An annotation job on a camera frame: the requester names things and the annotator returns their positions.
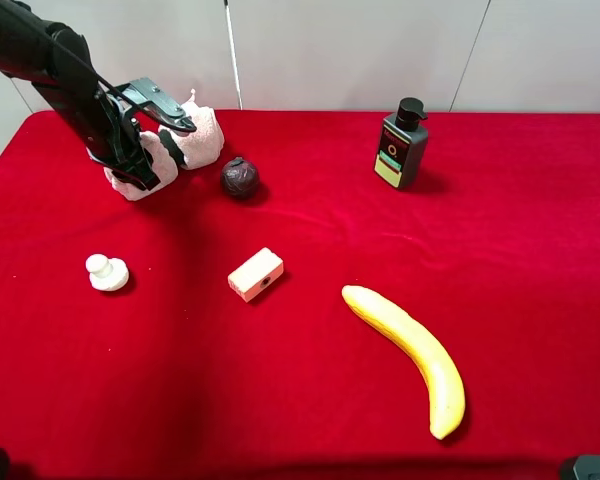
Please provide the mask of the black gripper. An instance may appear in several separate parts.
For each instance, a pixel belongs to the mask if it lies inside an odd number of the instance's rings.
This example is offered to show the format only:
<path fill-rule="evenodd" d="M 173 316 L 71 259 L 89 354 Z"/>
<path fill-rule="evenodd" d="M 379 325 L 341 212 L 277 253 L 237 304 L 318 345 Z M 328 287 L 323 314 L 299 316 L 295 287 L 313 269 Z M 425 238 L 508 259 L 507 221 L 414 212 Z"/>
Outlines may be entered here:
<path fill-rule="evenodd" d="M 148 77 L 116 87 L 125 118 L 143 114 L 181 133 L 197 130 L 191 116 Z M 121 126 L 120 110 L 93 76 L 79 77 L 49 87 L 49 105 L 83 141 L 90 155 L 108 166 L 115 178 L 140 190 L 152 190 L 160 179 L 152 169 L 153 157 L 141 144 L 140 132 L 128 135 Z"/>

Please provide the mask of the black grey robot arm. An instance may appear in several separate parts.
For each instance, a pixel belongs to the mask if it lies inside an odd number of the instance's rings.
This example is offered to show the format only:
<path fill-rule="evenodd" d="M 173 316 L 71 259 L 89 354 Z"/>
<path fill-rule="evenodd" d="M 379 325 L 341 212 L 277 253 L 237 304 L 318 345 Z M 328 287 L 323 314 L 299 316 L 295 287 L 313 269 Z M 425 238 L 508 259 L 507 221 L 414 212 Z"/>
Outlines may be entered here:
<path fill-rule="evenodd" d="M 191 116 L 147 77 L 111 85 L 84 36 L 21 1 L 0 1 L 0 71 L 30 82 L 122 186 L 149 194 L 184 166 L 173 136 L 196 132 Z"/>

